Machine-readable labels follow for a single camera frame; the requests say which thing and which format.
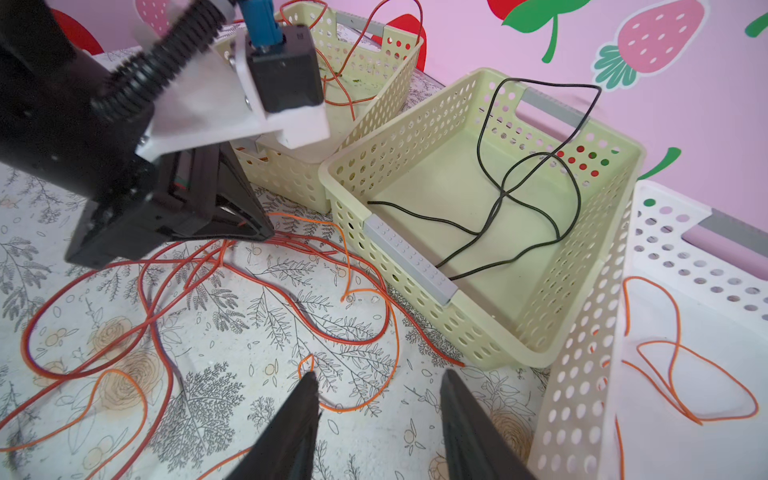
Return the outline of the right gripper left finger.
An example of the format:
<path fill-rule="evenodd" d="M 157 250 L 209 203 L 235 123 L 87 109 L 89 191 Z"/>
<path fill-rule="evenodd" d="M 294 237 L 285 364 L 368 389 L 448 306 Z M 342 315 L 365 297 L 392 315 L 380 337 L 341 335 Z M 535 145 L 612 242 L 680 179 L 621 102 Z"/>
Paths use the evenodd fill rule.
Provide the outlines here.
<path fill-rule="evenodd" d="M 319 419 L 318 381 L 308 372 L 227 479 L 311 479 Z"/>

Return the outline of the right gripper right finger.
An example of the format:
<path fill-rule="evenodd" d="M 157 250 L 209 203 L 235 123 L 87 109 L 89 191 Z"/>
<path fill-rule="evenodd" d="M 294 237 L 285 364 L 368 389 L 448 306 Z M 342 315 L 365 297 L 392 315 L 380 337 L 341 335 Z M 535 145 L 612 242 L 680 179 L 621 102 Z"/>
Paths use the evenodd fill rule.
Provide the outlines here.
<path fill-rule="evenodd" d="M 443 439 L 450 479 L 534 479 L 452 369 L 440 385 Z"/>

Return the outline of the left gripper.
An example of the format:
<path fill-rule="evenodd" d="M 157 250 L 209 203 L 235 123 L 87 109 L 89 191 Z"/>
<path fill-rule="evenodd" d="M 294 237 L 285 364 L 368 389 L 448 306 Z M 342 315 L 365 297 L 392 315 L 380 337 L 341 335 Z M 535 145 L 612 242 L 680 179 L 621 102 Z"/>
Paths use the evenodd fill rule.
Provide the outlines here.
<path fill-rule="evenodd" d="M 223 26 L 215 4 L 191 3 L 148 52 L 108 72 L 44 2 L 2 3 L 1 160 L 86 199 L 69 263 L 100 269 L 168 241 L 274 236 L 227 143 L 157 163 L 136 152 L 160 94 Z"/>

